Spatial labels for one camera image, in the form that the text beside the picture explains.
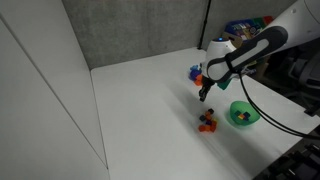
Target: green object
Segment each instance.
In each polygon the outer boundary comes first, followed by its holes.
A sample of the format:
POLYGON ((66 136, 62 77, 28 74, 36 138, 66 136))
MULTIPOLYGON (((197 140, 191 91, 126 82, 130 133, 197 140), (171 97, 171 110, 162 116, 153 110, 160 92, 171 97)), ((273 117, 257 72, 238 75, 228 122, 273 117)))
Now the green object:
POLYGON ((255 22, 256 24, 259 24, 260 27, 265 28, 267 25, 264 22, 263 18, 254 18, 253 22, 255 22))
POLYGON ((234 101, 230 106, 231 119, 238 125, 247 126, 260 119, 253 107, 244 101, 234 101))
POLYGON ((231 82, 231 79, 223 83, 217 83, 217 85, 220 89, 225 90, 229 86, 230 82, 231 82))

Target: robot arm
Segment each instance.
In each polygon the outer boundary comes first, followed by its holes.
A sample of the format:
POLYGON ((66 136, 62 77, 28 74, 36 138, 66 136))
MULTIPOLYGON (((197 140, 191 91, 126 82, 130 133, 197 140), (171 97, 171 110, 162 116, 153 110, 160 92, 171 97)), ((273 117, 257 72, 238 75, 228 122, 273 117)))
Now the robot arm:
POLYGON ((206 61, 201 63, 204 101, 210 87, 232 78, 250 62, 320 37, 320 1, 298 0, 269 24, 258 36, 238 49, 229 40, 212 40, 206 61))

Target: white table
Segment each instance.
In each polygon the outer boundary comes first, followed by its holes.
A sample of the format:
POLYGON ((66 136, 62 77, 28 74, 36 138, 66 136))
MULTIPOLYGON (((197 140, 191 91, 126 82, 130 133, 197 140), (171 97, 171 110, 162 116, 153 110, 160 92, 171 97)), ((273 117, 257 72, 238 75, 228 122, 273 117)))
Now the white table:
MULTIPOLYGON (((188 79, 205 59, 195 48, 101 67, 92 78, 111 180, 251 179, 300 138, 260 119, 249 127, 228 121, 233 101, 245 100, 239 81, 213 87, 204 103, 188 79), (215 133, 200 133, 208 108, 219 119, 215 133)), ((293 129, 308 133, 320 119, 245 77, 252 99, 293 129)))

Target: colorful block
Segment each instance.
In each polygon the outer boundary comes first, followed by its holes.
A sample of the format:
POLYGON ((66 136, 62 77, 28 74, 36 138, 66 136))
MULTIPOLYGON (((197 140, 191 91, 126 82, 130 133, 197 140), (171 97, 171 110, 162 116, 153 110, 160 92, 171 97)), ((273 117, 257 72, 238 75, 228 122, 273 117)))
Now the colorful block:
POLYGON ((205 112, 205 115, 206 115, 206 116, 210 116, 211 113, 210 113, 209 111, 206 111, 206 112, 205 112))
POLYGON ((206 130, 204 125, 200 125, 198 129, 200 132, 204 132, 206 130))
POLYGON ((240 112, 240 111, 236 111, 234 114, 235 114, 236 116, 239 116, 239 115, 241 114, 241 112, 240 112))
POLYGON ((205 129, 205 131, 211 131, 211 126, 209 126, 209 125, 204 125, 204 129, 205 129))
POLYGON ((197 80, 197 76, 200 75, 200 74, 201 74, 200 70, 191 70, 189 78, 192 81, 195 81, 195 80, 197 80))
POLYGON ((194 81, 194 84, 195 84, 196 86, 202 86, 202 81, 201 81, 201 80, 195 80, 195 81, 194 81))
POLYGON ((243 113, 243 115, 248 118, 251 116, 251 114, 249 114, 248 112, 243 113))
POLYGON ((244 119, 244 118, 245 118, 245 116, 244 116, 243 114, 240 114, 240 115, 238 116, 238 118, 240 118, 240 119, 244 119))
POLYGON ((205 121, 206 120, 206 117, 204 115, 200 116, 199 117, 200 121, 205 121))
POLYGON ((202 74, 199 74, 199 75, 196 77, 196 80, 197 80, 197 81, 202 81, 202 74))
POLYGON ((211 120, 211 119, 212 119, 211 115, 206 116, 206 120, 211 120))
POLYGON ((216 129, 217 129, 217 126, 215 126, 215 125, 210 126, 210 131, 211 132, 214 132, 216 129))
POLYGON ((214 113, 214 110, 213 110, 212 108, 210 108, 210 109, 208 109, 208 112, 209 112, 210 114, 213 114, 213 113, 214 113))
POLYGON ((212 121, 206 121, 206 125, 212 125, 212 121))
POLYGON ((216 126, 218 124, 217 121, 212 121, 212 125, 216 126))

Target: gray wall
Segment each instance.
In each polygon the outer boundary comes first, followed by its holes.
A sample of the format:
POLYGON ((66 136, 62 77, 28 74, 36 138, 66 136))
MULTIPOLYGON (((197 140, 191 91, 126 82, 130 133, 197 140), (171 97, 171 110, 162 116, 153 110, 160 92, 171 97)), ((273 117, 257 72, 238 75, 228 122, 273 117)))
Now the gray wall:
MULTIPOLYGON (((295 0, 212 0, 203 42, 226 22, 277 16, 295 0)), ((207 0, 63 0, 90 69, 197 46, 207 0)))
POLYGON ((271 15, 276 18, 296 0, 213 0, 203 40, 206 49, 211 39, 223 32, 229 21, 271 15))

